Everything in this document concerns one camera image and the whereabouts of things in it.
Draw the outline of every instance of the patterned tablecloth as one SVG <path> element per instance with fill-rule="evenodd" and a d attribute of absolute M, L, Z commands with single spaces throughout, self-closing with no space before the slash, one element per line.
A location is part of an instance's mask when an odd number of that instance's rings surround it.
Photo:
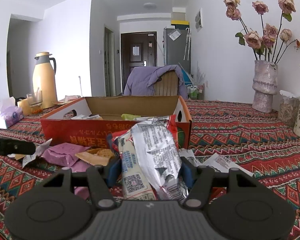
<path fill-rule="evenodd" d="M 187 105 L 193 119 L 190 148 L 197 158 L 203 162 L 218 153 L 254 172 L 296 211 L 289 240 L 300 240 L 300 138 L 277 120 L 276 112 L 263 114 L 249 104 L 189 100 Z M 0 130 L 0 136 L 45 141 L 35 116 Z M 11 239 L 3 221 L 9 204 L 57 169 L 38 159 L 22 170 L 20 162 L 0 156 L 0 240 Z M 122 198 L 120 186 L 111 192 Z"/>

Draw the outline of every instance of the white wall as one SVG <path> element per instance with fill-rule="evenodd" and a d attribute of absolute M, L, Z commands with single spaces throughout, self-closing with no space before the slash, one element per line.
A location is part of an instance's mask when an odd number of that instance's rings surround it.
<path fill-rule="evenodd" d="M 163 29 L 168 25 L 171 25 L 170 20 L 121 22 L 120 33 L 157 32 L 157 65 L 164 66 L 164 57 L 160 49 L 163 51 Z"/>
<path fill-rule="evenodd" d="M 92 96 L 106 95 L 104 74 L 105 27 L 114 32 L 114 74 L 116 95 L 121 93 L 119 23 L 115 13 L 103 2 L 92 0 L 90 20 L 90 76 Z"/>
<path fill-rule="evenodd" d="M 9 33 L 13 94 L 32 90 L 37 53 L 48 51 L 57 62 L 58 99 L 65 95 L 91 96 L 90 83 L 91 0 L 66 0 L 45 10 L 44 20 L 24 22 Z"/>
<path fill-rule="evenodd" d="M 42 19 L 43 10 L 16 1 L 0 0 L 0 101 L 9 97 L 7 82 L 7 36 L 11 14 Z"/>
<path fill-rule="evenodd" d="M 238 7 L 242 19 L 248 28 L 262 33 L 261 19 L 252 7 L 256 0 L 241 0 Z M 279 28 L 281 9 L 278 0 L 261 0 L 269 7 L 264 14 L 264 24 L 269 23 Z M 300 0 L 294 0 L 297 12 L 292 13 L 292 22 L 283 19 L 283 28 L 292 30 L 293 38 L 300 38 Z M 198 33 L 194 18 L 199 8 L 203 8 L 203 28 Z M 239 21 L 227 18 L 223 0 L 189 0 L 186 17 L 192 28 L 191 62 L 197 62 L 206 74 L 208 88 L 207 100 L 222 100 L 252 103 L 254 90 L 254 60 L 252 49 L 238 44 L 234 35 L 242 30 Z M 287 90 L 300 94 L 300 51 L 290 46 L 279 63 L 278 91 Z M 195 74 L 196 67 L 191 68 Z M 274 108 L 278 108 L 279 96 L 274 97 Z"/>

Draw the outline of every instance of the yellow thermos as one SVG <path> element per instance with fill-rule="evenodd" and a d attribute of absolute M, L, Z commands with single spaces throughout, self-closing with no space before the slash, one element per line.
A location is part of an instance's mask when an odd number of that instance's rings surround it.
<path fill-rule="evenodd" d="M 41 52 L 34 58 L 36 65 L 32 77 L 33 90 L 36 92 L 39 87 L 39 90 L 42 91 L 42 108 L 44 109 L 53 106 L 53 102 L 58 101 L 55 79 L 57 65 L 55 58 L 49 57 L 51 55 L 48 52 Z"/>

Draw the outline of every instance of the pink rose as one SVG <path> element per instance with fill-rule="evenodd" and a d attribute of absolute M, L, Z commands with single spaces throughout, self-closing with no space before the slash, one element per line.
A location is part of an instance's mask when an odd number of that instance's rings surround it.
<path fill-rule="evenodd" d="M 265 12 L 269 12 L 268 6 L 266 6 L 262 1 L 252 2 L 252 6 L 258 14 L 263 15 Z"/>
<path fill-rule="evenodd" d="M 226 6 L 232 6 L 234 8 L 237 8 L 238 4 L 240 4 L 240 0 L 223 0 L 223 2 Z"/>
<path fill-rule="evenodd" d="M 262 39 L 259 37 L 259 34 L 256 31 L 248 32 L 244 36 L 247 44 L 249 47 L 253 49 L 260 49 L 261 48 L 261 41 Z"/>
<path fill-rule="evenodd" d="M 283 29 L 281 34 L 280 34 L 280 39 L 284 42 L 287 43 L 288 41 L 291 40 L 292 37 L 292 32 L 289 29 Z"/>
<path fill-rule="evenodd" d="M 265 47 L 267 47 L 267 48 L 272 48 L 273 47 L 274 40 L 269 38 L 269 36 L 263 35 L 262 41 L 263 41 Z"/>
<path fill-rule="evenodd" d="M 239 20 L 239 18 L 241 17 L 241 13 L 240 11 L 232 6 L 228 6 L 228 9 L 226 11 L 226 16 L 230 19 L 234 20 Z"/>
<path fill-rule="evenodd" d="M 294 8 L 293 0 L 278 0 L 278 3 L 281 10 L 285 14 L 291 14 L 291 12 L 296 12 L 296 9 Z"/>
<path fill-rule="evenodd" d="M 263 31 L 264 31 L 264 35 L 268 36 L 274 41 L 277 39 L 278 29 L 275 26 L 269 25 L 269 23 L 267 23 Z"/>

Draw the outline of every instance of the gray refrigerator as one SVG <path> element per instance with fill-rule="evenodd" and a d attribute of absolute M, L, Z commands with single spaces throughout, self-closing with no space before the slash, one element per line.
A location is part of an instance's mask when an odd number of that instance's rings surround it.
<path fill-rule="evenodd" d="M 163 39 L 164 39 L 164 64 L 165 65 L 179 65 L 184 68 L 185 71 L 190 73 L 190 58 L 191 58 L 191 53 L 188 58 L 188 48 L 187 48 L 187 53 L 186 53 L 186 59 L 183 60 L 183 56 L 185 53 L 185 48 L 186 48 L 186 36 L 188 31 L 186 30 L 179 30 L 178 31 L 181 33 L 181 35 L 176 38 L 175 40 L 172 40 L 169 36 L 169 34 L 174 31 L 175 29 L 166 29 L 164 28 L 163 30 Z"/>

